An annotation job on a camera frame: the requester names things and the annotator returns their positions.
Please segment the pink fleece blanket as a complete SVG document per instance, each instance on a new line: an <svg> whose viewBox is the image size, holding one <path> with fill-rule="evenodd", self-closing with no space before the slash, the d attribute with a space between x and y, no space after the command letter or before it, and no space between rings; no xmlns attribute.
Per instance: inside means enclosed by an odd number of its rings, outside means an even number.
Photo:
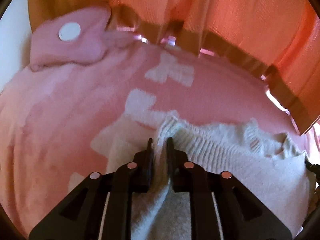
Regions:
<svg viewBox="0 0 320 240"><path fill-rule="evenodd" d="M164 141L209 172L233 172L296 234L314 179L307 141L263 81L218 59L132 42L99 62L25 68L1 93L1 203L32 228L91 172L154 139L152 190L133 199L133 239L190 239L189 196L167 184Z"/></svg>

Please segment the pink pillow with white dot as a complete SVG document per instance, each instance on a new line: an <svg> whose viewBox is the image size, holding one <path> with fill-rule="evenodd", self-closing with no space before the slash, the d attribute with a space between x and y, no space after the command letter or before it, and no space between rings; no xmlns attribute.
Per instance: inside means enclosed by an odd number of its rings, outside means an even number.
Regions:
<svg viewBox="0 0 320 240"><path fill-rule="evenodd" d="M44 22L31 36L30 69L93 64L112 49L133 43L131 32L106 30L110 17L110 9L86 7Z"/></svg>

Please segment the orange red curtain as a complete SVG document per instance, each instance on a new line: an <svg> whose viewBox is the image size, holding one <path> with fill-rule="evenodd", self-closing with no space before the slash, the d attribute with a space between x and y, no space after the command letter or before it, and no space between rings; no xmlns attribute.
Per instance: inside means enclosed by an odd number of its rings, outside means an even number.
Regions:
<svg viewBox="0 0 320 240"><path fill-rule="evenodd" d="M319 64L319 11L309 0L28 0L28 5L32 29L91 5L111 13L112 7L126 5L154 24L183 21L191 33L210 31L274 64L291 82L298 80L295 69Z"/></svg>

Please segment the wooden bed headboard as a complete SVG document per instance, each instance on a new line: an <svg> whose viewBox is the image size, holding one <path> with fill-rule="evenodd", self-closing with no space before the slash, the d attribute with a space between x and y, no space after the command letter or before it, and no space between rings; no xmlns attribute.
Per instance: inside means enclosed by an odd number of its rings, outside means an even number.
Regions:
<svg viewBox="0 0 320 240"><path fill-rule="evenodd" d="M318 63L310 70L295 69L293 73L298 80L291 82L281 76L280 70L274 64L264 64L210 31L202 34L191 33L183 29L183 21L178 20L164 24L146 22L126 5L112 7L108 28L131 28L132 32L142 35L151 44L160 44L168 36L173 36L177 46L194 55L199 55L201 50L207 50L224 57L255 77L266 77L271 94L289 111L299 133L307 133L319 122Z"/></svg>

